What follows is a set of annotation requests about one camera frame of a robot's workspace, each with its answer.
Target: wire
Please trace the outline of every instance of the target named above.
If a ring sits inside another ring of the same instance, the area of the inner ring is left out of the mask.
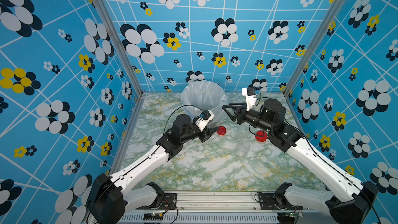
[[[154,152],[152,152],[151,155],[155,154],[155,152],[157,152],[157,150],[159,149],[159,147],[160,147],[160,146],[158,146],[158,147],[156,148],[156,150],[155,150]],[[148,159],[148,157],[146,157],[146,158],[145,158],[144,160],[142,160],[139,164],[137,164],[137,165],[134,166],[132,169],[130,169],[129,171],[127,171],[126,173],[124,173],[123,176],[127,175],[127,174],[128,174],[129,172],[131,172],[133,169],[137,168],[140,164],[142,164],[143,162],[145,162],[147,159]],[[94,202],[94,206],[92,207],[92,209],[94,209],[94,207],[97,205],[97,202],[98,202],[99,199],[103,196],[103,194],[105,194],[105,192],[106,192],[112,185],[115,185],[115,182],[117,182],[119,179],[120,179],[120,177],[119,177],[118,179],[116,179],[111,185],[109,185],[109,187],[107,187],[105,191],[102,192],[102,194],[100,195],[100,197],[98,197],[97,200]],[[89,223],[88,223],[88,217],[90,216],[90,214],[91,214],[91,210],[88,209],[88,215],[87,215],[87,219],[86,219],[86,223],[87,223],[87,224],[89,224]]]
[[[335,167],[333,167],[331,164],[329,164],[328,162],[326,162],[321,156],[318,155],[318,153],[316,153],[314,151],[314,149],[312,148],[312,145],[310,143],[310,141],[308,140],[308,138],[295,126],[291,125],[289,122],[287,122],[286,118],[285,121],[288,125],[290,125],[291,127],[293,127],[294,129],[296,129],[298,132],[300,132],[302,134],[302,136],[304,136],[305,140],[307,141],[308,145],[311,147],[312,151],[317,155],[317,157],[319,157],[323,162],[325,162],[327,165],[329,165],[332,169],[334,169],[337,173],[339,173],[342,177],[344,177],[346,180],[348,180],[349,182],[352,183],[352,185],[354,185],[360,192],[362,192],[362,194],[365,196],[367,203],[369,204],[369,206],[373,209],[373,211],[375,212],[375,215],[377,217],[377,220],[380,222],[380,218],[379,215],[377,214],[375,208],[373,207],[371,201],[369,200],[369,198],[366,196],[365,192],[363,192],[358,186],[355,185],[355,183],[353,181],[351,181],[350,179],[348,179],[344,174],[342,174],[340,171],[338,171]]]
[[[94,207],[97,205],[98,200],[103,196],[103,194],[105,194],[105,192],[106,192],[112,185],[114,185],[114,183],[117,182],[119,179],[120,179],[120,178],[116,179],[116,181],[114,181],[111,185],[109,185],[109,187],[106,188],[105,191],[102,192],[101,196],[98,197],[98,199],[96,200],[96,202],[94,202],[94,206],[93,206],[92,209],[94,209]],[[89,223],[88,223],[88,217],[89,217],[90,214],[91,214],[91,210],[88,209],[88,208],[87,208],[87,210],[88,210],[88,215],[87,215],[86,223],[89,224]]]
[[[202,109],[200,109],[199,107],[194,106],[194,105],[183,105],[183,106],[181,106],[181,107],[187,107],[187,106],[196,107],[196,108],[198,108],[199,110],[201,110],[201,111],[203,112]],[[175,112],[176,112],[178,109],[180,109],[181,107],[177,108],[176,110],[174,110],[174,112],[172,112],[172,114],[170,114],[169,118],[168,118],[167,121],[166,121],[166,125],[164,125],[163,135],[164,135],[164,132],[166,131],[166,126],[167,126],[167,123],[169,122],[170,117],[173,115],[173,113],[175,113]]]
[[[170,223],[170,224],[173,224],[173,223],[177,220],[177,217],[178,217],[178,208],[177,208],[177,205],[175,205],[174,203],[171,203],[171,202],[170,202],[169,204],[174,205],[174,206],[176,207],[176,210],[177,210],[176,218]]]
[[[260,198],[258,198],[258,201],[256,200],[256,195],[257,195],[258,193],[261,193],[261,192],[256,192],[256,193],[254,194],[254,200],[255,200],[256,202],[260,202]]]
[[[257,136],[257,137],[264,137],[265,135],[266,135],[266,133],[263,131],[263,135],[262,136],[260,136],[260,135],[257,135],[256,133],[254,133],[254,132],[251,132],[251,130],[250,130],[250,126],[251,125],[249,125],[249,132],[251,133],[251,134],[253,134],[254,136]]]
[[[270,98],[270,97],[260,97],[260,98],[256,99],[256,101],[258,101],[258,102],[256,102],[256,106],[258,105],[258,103],[260,103],[260,99],[272,99],[272,98]]]

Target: marble tabletop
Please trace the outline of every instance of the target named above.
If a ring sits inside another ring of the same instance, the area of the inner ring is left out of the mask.
[[[230,102],[245,101],[241,93],[226,93]],[[286,107],[286,119],[295,124],[284,96],[269,93],[262,97],[278,99]],[[264,99],[255,107],[260,109]],[[146,153],[162,136],[170,114],[181,106],[181,93],[147,93],[133,136],[126,151],[123,166],[127,166]],[[179,109],[170,118],[166,128],[171,128]],[[274,191],[283,182],[313,190],[325,190],[324,184],[301,163],[274,147],[268,140],[258,142],[248,131],[248,124],[238,125],[227,116],[221,123],[227,130],[224,136],[215,133],[204,143],[198,138],[184,144],[173,159],[146,176],[135,188],[149,182],[157,183],[163,190],[210,191]],[[250,141],[250,151],[245,157],[235,153],[236,142],[242,138]]]

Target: glass jar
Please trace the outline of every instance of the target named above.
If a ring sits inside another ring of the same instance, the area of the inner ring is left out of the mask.
[[[245,157],[250,150],[250,141],[247,138],[240,139],[236,144],[236,155]]]

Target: red jar lid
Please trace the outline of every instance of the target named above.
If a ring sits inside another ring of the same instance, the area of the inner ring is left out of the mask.
[[[217,134],[218,134],[218,135],[221,135],[221,136],[224,135],[224,134],[226,134],[226,128],[220,126],[220,127],[218,128],[218,130],[217,130]]]
[[[264,137],[255,136],[256,139],[257,139],[257,141],[260,141],[260,142],[265,142],[265,141],[267,141],[268,135],[267,135],[266,132],[260,130],[260,131],[258,131],[256,134],[259,135],[259,136],[264,135]]]

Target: plastic bag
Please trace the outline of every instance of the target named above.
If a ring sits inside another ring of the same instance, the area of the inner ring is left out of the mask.
[[[226,117],[226,113],[222,110],[223,105],[228,105],[229,100],[224,90],[214,82],[199,81],[192,82],[182,91],[182,105],[195,105],[203,110],[211,110],[214,113],[212,122],[207,127],[218,127],[222,120]],[[199,116],[202,111],[196,107],[183,107],[185,112],[193,119]]]

